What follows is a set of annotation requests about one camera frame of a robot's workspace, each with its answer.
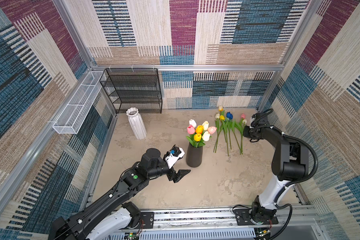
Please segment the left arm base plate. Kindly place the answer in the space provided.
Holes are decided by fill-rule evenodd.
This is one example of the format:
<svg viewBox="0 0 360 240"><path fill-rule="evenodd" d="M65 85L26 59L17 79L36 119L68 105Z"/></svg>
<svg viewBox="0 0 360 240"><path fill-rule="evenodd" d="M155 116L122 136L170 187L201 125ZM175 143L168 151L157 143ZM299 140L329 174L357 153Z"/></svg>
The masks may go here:
<svg viewBox="0 0 360 240"><path fill-rule="evenodd" d="M154 212L141 212L132 218L131 222L124 228L124 230L138 230L141 226L143 226L143 230L152 229L154 227L154 219Z"/></svg>

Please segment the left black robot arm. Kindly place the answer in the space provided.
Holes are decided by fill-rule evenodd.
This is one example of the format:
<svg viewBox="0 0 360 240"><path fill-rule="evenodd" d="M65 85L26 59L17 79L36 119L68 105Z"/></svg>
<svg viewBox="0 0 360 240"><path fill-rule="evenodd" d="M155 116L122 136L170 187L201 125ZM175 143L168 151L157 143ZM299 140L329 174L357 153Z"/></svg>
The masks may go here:
<svg viewBox="0 0 360 240"><path fill-rule="evenodd" d="M127 169L119 181L102 197L81 212L64 220L56 219L51 226L50 240L86 240L90 232L110 213L145 188L150 180L166 175L177 183L189 170L175 171L173 165L185 154L182 148L173 146L161 158L159 150L150 148L139 162Z"/></svg>

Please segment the orange yellow tulip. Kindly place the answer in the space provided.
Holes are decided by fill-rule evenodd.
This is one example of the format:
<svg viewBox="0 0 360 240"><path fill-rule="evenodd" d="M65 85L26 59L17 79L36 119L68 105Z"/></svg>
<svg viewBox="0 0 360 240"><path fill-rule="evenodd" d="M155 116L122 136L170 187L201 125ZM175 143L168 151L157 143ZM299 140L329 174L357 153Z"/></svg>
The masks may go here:
<svg viewBox="0 0 360 240"><path fill-rule="evenodd" d="M195 132L196 134L202 135L204 133L204 127L202 125L197 126Z"/></svg>

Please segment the black cylindrical vase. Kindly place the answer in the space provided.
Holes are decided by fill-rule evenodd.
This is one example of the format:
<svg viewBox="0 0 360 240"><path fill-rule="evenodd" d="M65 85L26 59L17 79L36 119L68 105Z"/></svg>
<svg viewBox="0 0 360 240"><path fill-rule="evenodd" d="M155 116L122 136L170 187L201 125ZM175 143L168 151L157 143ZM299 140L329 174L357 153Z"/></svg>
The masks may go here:
<svg viewBox="0 0 360 240"><path fill-rule="evenodd" d="M195 148L189 144L186 151L186 163L189 167L197 168L202 164L203 147Z"/></svg>

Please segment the cream white tulip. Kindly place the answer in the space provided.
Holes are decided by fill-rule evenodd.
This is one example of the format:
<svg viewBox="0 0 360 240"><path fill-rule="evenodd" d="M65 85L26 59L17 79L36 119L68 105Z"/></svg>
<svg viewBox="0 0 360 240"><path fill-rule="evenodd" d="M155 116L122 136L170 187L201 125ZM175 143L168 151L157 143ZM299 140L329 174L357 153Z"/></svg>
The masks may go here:
<svg viewBox="0 0 360 240"><path fill-rule="evenodd" d="M207 131L208 128L209 128L209 122L208 122L208 121L205 121L205 122L202 124L202 126L203 126L204 131Z"/></svg>

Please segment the light pink tulip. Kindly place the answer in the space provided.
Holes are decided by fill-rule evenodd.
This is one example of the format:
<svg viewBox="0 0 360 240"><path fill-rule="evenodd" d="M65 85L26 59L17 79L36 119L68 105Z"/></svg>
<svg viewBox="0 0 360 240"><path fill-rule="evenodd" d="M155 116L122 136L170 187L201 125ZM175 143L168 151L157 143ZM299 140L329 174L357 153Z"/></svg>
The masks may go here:
<svg viewBox="0 0 360 240"><path fill-rule="evenodd" d="M207 132L212 135L217 131L217 127L208 127Z"/></svg>

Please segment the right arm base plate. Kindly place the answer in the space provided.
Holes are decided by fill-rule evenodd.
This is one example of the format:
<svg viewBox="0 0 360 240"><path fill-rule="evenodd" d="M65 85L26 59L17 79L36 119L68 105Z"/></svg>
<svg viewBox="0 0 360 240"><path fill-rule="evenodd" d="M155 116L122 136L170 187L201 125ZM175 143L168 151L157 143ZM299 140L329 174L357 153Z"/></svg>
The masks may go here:
<svg viewBox="0 0 360 240"><path fill-rule="evenodd" d="M276 225L279 220L276 216L276 210L259 209L252 213L251 209L234 209L234 215L238 226L254 225Z"/></svg>

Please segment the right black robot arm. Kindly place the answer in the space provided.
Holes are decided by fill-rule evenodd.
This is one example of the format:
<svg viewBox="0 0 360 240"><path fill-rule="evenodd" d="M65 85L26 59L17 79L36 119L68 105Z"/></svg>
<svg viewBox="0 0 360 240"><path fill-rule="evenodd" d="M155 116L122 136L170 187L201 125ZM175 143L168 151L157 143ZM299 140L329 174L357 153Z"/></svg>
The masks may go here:
<svg viewBox="0 0 360 240"><path fill-rule="evenodd" d="M272 111L268 109L252 115L250 125L245 126L243 132L243 136L251 142L265 140L275 150L271 163L273 177L266 189L255 198L249 210L249 216L255 225L272 220L278 209L277 204L288 189L296 181L309 175L308 147L272 126L268 121L268 115Z"/></svg>

